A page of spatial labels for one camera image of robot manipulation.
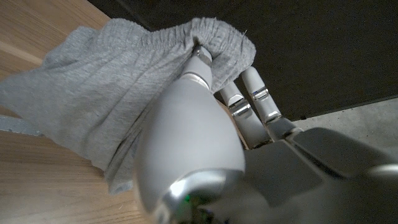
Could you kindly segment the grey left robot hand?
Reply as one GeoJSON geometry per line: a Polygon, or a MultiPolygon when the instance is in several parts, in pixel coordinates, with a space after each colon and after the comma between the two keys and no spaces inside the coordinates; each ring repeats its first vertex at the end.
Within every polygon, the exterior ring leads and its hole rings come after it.
{"type": "Polygon", "coordinates": [[[257,70],[210,92],[196,47],[146,122],[134,194],[152,223],[396,223],[397,160],[339,132],[283,117],[257,70]]]}

